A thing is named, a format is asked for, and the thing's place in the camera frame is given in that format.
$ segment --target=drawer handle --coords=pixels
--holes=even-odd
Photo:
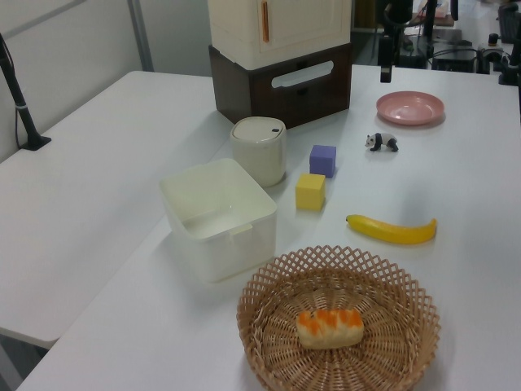
[[[271,81],[271,86],[273,88],[295,86],[305,81],[329,75],[334,66],[333,61],[330,60],[308,68],[299,69],[298,71],[286,73],[285,75],[274,77]]]
[[[262,2],[262,40],[269,42],[268,2]]]

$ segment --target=toy bread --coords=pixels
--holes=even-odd
[[[364,334],[358,310],[316,310],[297,315],[296,330],[305,349],[337,349],[355,345]]]

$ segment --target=woven basket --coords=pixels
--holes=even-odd
[[[361,343],[304,349],[296,316],[357,308]],[[439,316],[418,281],[396,264],[349,247],[282,255],[252,276],[237,321],[247,360],[272,391],[412,389],[434,358]]]

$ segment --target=orange handle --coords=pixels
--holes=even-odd
[[[262,2],[262,40],[269,42],[268,2]]]

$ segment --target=table leg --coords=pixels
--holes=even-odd
[[[0,376],[4,379],[7,387],[15,391],[22,384],[22,377],[11,362],[11,359],[0,344]]]

